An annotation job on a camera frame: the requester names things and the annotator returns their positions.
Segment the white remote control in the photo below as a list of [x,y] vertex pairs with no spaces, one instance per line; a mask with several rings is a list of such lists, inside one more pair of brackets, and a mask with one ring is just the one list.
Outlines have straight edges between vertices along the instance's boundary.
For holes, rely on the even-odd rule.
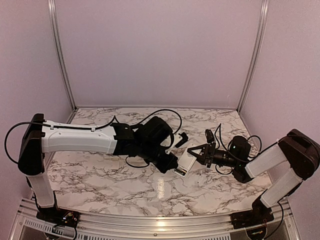
[[173,169],[173,173],[178,175],[181,178],[185,178],[187,176],[187,174],[190,172],[192,166],[194,165],[194,163],[196,161],[196,158],[187,152],[187,150],[191,146],[191,144],[185,149],[185,151],[183,152],[181,157],[178,159],[178,162],[177,162],[178,167],[175,168],[175,169],[185,170],[186,174],[185,175],[179,174],[178,172],[175,171],[175,169]]

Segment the black battery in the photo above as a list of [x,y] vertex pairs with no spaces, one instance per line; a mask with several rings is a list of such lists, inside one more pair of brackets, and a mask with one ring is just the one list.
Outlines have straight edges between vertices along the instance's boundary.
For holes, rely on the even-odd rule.
[[185,175],[185,174],[187,173],[185,170],[183,170],[183,169],[178,169],[178,168],[176,168],[174,171],[177,172],[177,173],[179,173],[179,174],[181,174],[181,175]]

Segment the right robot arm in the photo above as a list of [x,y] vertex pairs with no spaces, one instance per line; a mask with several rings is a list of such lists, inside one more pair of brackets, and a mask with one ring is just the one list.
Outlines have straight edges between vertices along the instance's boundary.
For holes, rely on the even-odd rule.
[[287,162],[289,170],[265,190],[253,203],[247,219],[258,224],[267,211],[284,197],[291,195],[303,181],[310,178],[320,166],[320,145],[297,129],[250,157],[249,139],[237,135],[223,149],[216,147],[215,135],[205,131],[207,143],[187,149],[201,164],[232,168],[232,175],[240,183],[248,183],[268,170]]

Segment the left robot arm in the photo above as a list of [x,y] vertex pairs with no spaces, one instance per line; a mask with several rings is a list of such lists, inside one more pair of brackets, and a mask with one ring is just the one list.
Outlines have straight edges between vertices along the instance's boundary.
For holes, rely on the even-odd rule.
[[145,124],[109,122],[102,126],[60,124],[45,121],[37,113],[21,141],[18,169],[25,174],[35,194],[39,212],[53,223],[63,219],[44,166],[46,153],[99,152],[140,157],[161,173],[178,167],[178,157],[169,152],[175,140],[172,128],[154,116]]

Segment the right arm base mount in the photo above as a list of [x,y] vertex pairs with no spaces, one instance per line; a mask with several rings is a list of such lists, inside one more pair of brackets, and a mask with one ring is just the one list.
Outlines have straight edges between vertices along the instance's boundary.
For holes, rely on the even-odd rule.
[[252,203],[251,207],[251,210],[235,212],[230,215],[234,229],[266,224],[275,219],[272,209],[261,202],[260,196]]

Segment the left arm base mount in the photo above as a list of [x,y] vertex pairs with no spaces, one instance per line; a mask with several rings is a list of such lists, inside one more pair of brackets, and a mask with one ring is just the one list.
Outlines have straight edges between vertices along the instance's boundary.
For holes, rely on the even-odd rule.
[[58,226],[67,226],[76,228],[78,226],[80,213],[78,211],[60,208],[55,202],[53,207],[40,207],[38,202],[35,202],[37,207],[36,217],[40,220],[53,223]]

